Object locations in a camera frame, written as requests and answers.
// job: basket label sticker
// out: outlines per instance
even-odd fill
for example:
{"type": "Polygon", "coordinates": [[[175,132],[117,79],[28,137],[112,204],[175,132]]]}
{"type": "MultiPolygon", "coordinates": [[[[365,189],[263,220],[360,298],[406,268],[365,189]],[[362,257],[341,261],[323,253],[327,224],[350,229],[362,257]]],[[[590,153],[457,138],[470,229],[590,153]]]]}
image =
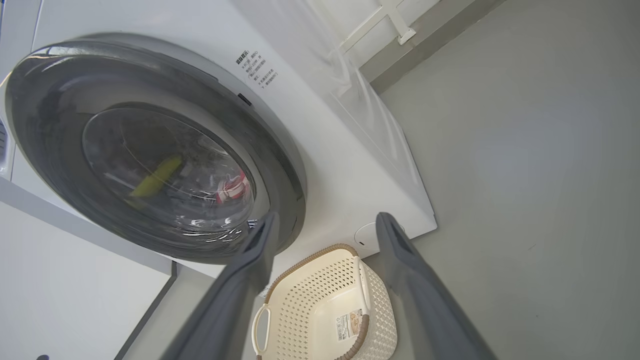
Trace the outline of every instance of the basket label sticker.
{"type": "Polygon", "coordinates": [[[350,339],[353,336],[360,334],[361,323],[362,309],[357,309],[335,318],[335,330],[338,334],[338,342],[350,339]]]}

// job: gray floor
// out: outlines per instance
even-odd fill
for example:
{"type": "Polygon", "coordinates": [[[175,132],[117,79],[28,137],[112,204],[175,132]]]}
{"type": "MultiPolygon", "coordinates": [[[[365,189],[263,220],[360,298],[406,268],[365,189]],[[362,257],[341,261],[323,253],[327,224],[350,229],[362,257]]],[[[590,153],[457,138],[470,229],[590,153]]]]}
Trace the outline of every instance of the gray floor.
{"type": "MultiPolygon", "coordinates": [[[[414,244],[501,359],[640,352],[639,10],[507,0],[382,95],[438,220],[414,244]]],[[[182,280],[167,339],[202,296],[182,280]]]]}

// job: white cabinet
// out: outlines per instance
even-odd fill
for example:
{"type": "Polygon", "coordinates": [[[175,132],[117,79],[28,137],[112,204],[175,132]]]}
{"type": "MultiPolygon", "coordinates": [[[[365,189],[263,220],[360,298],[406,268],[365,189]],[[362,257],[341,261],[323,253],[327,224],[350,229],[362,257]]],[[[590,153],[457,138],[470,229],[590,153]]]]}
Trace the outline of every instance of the white cabinet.
{"type": "Polygon", "coordinates": [[[0,229],[1,359],[111,360],[170,277],[3,202],[0,229]]]}

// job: laundry inside drum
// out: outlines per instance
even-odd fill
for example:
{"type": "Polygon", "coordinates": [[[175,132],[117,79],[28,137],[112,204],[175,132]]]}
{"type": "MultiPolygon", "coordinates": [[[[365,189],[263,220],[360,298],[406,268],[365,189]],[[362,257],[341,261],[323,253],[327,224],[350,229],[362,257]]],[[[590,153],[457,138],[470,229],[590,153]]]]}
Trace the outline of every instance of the laundry inside drum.
{"type": "Polygon", "coordinates": [[[118,198],[198,241],[244,238],[255,188],[210,136],[171,115],[112,108],[87,123],[84,155],[118,198]]]}

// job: gray trim strip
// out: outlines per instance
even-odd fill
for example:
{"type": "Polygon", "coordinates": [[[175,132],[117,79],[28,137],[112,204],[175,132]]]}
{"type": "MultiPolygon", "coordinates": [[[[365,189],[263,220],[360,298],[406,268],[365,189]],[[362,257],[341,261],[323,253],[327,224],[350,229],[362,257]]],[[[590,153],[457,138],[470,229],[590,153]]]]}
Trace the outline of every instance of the gray trim strip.
{"type": "Polygon", "coordinates": [[[382,94],[419,63],[462,34],[505,0],[442,0],[411,27],[416,34],[404,45],[393,40],[360,67],[364,78],[382,94]]]}
{"type": "Polygon", "coordinates": [[[114,357],[114,360],[124,359],[124,356],[127,355],[127,351],[129,351],[129,349],[131,348],[131,345],[133,345],[134,341],[136,341],[136,338],[138,337],[138,335],[140,335],[140,332],[142,331],[142,329],[145,328],[147,321],[149,321],[151,316],[154,314],[154,311],[156,311],[158,305],[160,305],[160,303],[162,302],[162,299],[164,299],[164,296],[169,292],[169,289],[171,288],[171,286],[173,285],[173,283],[177,278],[178,278],[178,266],[175,261],[172,261],[171,277],[169,278],[169,280],[167,280],[166,284],[164,284],[163,288],[160,290],[160,292],[158,293],[154,301],[151,303],[151,305],[149,305],[149,308],[147,309],[145,314],[142,316],[142,318],[140,318],[140,321],[131,332],[131,335],[129,335],[129,337],[127,338],[127,341],[124,342],[124,344],[122,345],[122,348],[120,348],[120,351],[118,352],[116,357],[114,357]]]}

